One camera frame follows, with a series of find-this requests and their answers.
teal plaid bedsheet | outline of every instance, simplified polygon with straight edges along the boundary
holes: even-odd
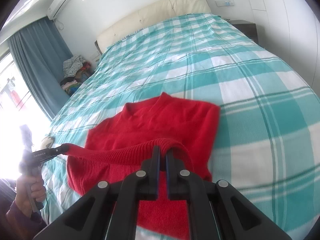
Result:
[[[320,213],[320,103],[285,62],[212,14],[175,17],[107,48],[97,70],[51,124],[56,146],[84,146],[88,129],[126,102],[161,92],[221,106],[208,163],[213,182],[232,183],[293,239]],[[43,168],[50,222],[79,195],[66,157]],[[137,239],[170,239],[137,229]]]

beige object on bed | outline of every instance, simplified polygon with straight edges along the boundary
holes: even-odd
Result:
[[[206,0],[160,0],[122,18],[97,38],[102,52],[125,36],[172,17],[189,13],[211,13]]]

white wall-mounted air conditioner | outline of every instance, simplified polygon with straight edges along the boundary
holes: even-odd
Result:
[[[57,18],[58,14],[67,5],[70,0],[53,0],[47,11],[47,16],[50,20]]]

red sweater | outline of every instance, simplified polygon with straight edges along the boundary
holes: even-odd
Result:
[[[140,169],[154,145],[164,155],[170,148],[188,170],[211,181],[207,168],[220,108],[207,102],[173,98],[166,93],[138,103],[89,130],[85,148],[69,144],[68,182],[84,195],[100,180],[120,181]],[[188,239],[185,201],[169,201],[165,172],[160,172],[157,201],[140,201],[137,225]]]

purple sleeve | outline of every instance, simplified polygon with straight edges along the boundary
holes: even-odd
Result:
[[[46,227],[46,223],[38,213],[33,213],[31,218],[26,217],[13,201],[6,214],[7,221],[14,231],[23,240],[31,240],[37,233]]]

